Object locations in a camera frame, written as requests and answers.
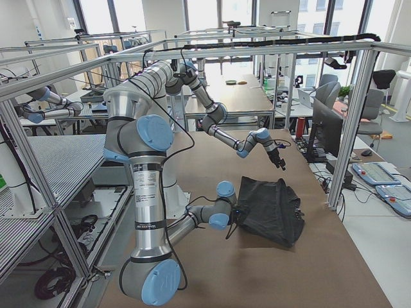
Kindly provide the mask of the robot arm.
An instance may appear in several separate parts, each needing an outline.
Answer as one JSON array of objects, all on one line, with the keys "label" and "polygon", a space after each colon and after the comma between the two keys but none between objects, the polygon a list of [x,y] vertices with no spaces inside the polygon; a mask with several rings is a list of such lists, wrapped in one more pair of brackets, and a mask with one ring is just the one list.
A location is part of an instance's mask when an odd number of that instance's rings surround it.
[{"label": "robot arm", "polygon": [[104,100],[109,111],[105,158],[130,164],[134,181],[136,247],[121,268],[119,288],[146,305],[164,305],[185,277],[173,245],[201,223],[225,229],[236,203],[235,188],[231,182],[220,182],[213,205],[188,207],[168,225],[162,172],[173,144],[170,124],[149,114],[152,97],[140,90],[112,88]]},{"label": "robot arm", "polygon": [[241,141],[235,139],[218,126],[227,115],[227,111],[222,104],[214,102],[202,82],[198,79],[198,74],[194,67],[188,64],[172,66],[171,62],[160,60],[143,69],[142,73],[158,74],[157,84],[160,86],[172,87],[176,85],[178,88],[181,88],[181,86],[187,85],[205,108],[206,115],[202,120],[203,131],[232,147],[236,150],[239,157],[245,158],[257,144],[261,144],[275,167],[285,169],[286,162],[279,156],[279,149],[283,148],[284,145],[276,143],[268,129],[259,128],[251,131]]}]

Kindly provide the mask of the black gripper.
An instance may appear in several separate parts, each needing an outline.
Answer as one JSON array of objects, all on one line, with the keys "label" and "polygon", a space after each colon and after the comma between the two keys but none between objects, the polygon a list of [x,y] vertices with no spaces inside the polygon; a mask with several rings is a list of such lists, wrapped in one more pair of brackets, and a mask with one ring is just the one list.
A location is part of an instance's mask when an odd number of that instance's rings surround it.
[{"label": "black gripper", "polygon": [[270,161],[275,165],[279,166],[283,171],[286,170],[286,162],[279,156],[279,150],[274,149],[268,152],[268,157]]}]

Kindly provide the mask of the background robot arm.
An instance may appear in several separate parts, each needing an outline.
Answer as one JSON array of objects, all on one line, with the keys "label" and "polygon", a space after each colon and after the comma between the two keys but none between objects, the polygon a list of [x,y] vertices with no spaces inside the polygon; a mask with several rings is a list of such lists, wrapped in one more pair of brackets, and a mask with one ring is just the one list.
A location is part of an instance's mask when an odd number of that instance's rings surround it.
[{"label": "background robot arm", "polygon": [[65,117],[76,117],[83,110],[81,101],[70,101],[69,99],[54,93],[48,87],[41,87],[37,90],[27,92],[32,97],[31,101],[45,101],[49,103],[47,108],[35,110],[26,102],[16,107],[19,116],[31,121],[40,123],[46,119],[62,119]]}]

